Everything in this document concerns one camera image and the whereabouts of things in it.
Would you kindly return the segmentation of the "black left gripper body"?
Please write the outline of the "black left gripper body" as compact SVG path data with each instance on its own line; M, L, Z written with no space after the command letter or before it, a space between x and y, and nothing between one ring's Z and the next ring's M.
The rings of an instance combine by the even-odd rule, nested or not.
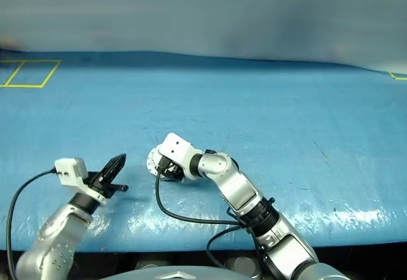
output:
M84 179L84 183L103 197L107 199L112 197L112 191L109 187L111 180L105 178L100 172L89 171L88 177Z

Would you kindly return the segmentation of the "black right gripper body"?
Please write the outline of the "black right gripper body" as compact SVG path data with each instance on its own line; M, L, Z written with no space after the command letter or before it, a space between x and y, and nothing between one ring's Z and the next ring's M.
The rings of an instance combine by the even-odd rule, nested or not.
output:
M160 180L177 181L179 183L182 183L184 180L183 168L165 156L162 156L159 160L156 171L156 177Z

